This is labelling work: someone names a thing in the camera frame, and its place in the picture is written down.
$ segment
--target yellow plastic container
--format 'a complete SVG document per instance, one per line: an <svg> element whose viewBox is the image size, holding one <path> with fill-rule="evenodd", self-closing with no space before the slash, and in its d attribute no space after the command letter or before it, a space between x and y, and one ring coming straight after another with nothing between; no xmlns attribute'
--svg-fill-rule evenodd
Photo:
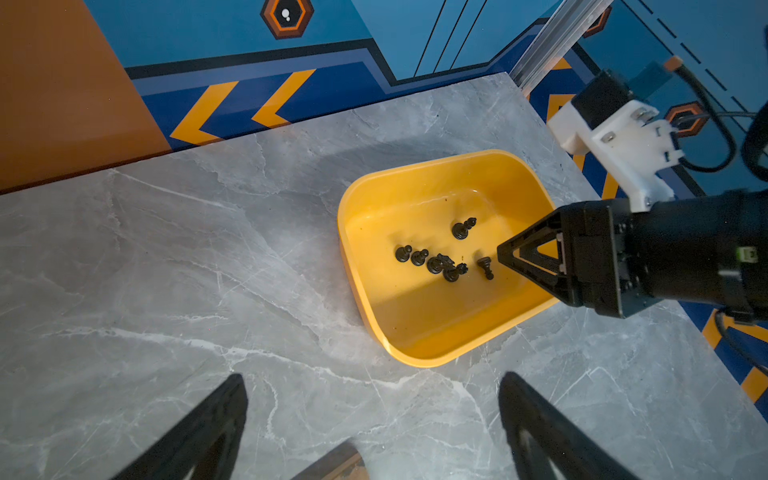
<svg viewBox="0 0 768 480"><path fill-rule="evenodd" d="M349 285L371 335L400 362L428 368L554 305L554 297L496 259L500 243L553 209L533 170L500 150L358 179L339 205L339 236ZM477 225L466 239L455 239L451 227L469 217ZM395 249L406 244L467 263L469 271L449 283L426 266L400 263ZM475 264L482 257L493 259L493 280Z"/></svg>

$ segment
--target white bracket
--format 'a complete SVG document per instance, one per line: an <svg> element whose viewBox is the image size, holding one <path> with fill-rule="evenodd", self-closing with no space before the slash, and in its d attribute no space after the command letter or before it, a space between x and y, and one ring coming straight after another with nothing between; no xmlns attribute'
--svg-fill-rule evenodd
<svg viewBox="0 0 768 480"><path fill-rule="evenodd" d="M569 154L592 152L629 197L633 212L647 212L658 201L672 200L674 192L656 172L677 165L683 151L670 134L677 131L666 120L648 123L659 111L630 100L591 130L568 102L547 123L554 138Z"/></svg>

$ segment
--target marble surface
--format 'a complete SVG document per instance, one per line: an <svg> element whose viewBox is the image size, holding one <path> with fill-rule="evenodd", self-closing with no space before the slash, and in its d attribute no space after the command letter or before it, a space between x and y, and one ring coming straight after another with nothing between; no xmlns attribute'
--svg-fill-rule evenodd
<svg viewBox="0 0 768 480"><path fill-rule="evenodd" d="M508 370L641 478L764 475L768 425L676 303L557 305L436 369L369 337L344 190L487 148L558 205L595 198L505 74L0 197L0 478L109 478L233 371L237 479L290 478L349 438L374 479L515 478Z"/></svg>

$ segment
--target robotic arm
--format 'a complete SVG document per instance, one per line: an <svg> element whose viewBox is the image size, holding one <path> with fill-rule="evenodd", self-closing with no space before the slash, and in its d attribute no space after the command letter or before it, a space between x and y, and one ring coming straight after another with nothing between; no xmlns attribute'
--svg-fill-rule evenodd
<svg viewBox="0 0 768 480"><path fill-rule="evenodd" d="M686 81L691 75L678 73ZM651 121L656 115L606 71L568 102L548 124L558 143L572 154L591 151L627 198L560 207L499 245L498 261L563 303L605 316L625 318L674 299L724 306L739 323L768 319L768 190L675 200L656 173L690 164L677 129ZM766 120L768 105L742 149L758 177L755 169L766 170L757 165L768 143ZM733 159L731 150L723 166ZM538 251L552 240L558 258Z"/></svg>

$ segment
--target brown panel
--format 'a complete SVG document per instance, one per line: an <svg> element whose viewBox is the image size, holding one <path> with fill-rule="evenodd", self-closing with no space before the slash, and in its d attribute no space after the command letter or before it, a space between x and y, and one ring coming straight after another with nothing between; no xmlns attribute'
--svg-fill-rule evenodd
<svg viewBox="0 0 768 480"><path fill-rule="evenodd" d="M0 192L170 151L82 0L0 18Z"/></svg>

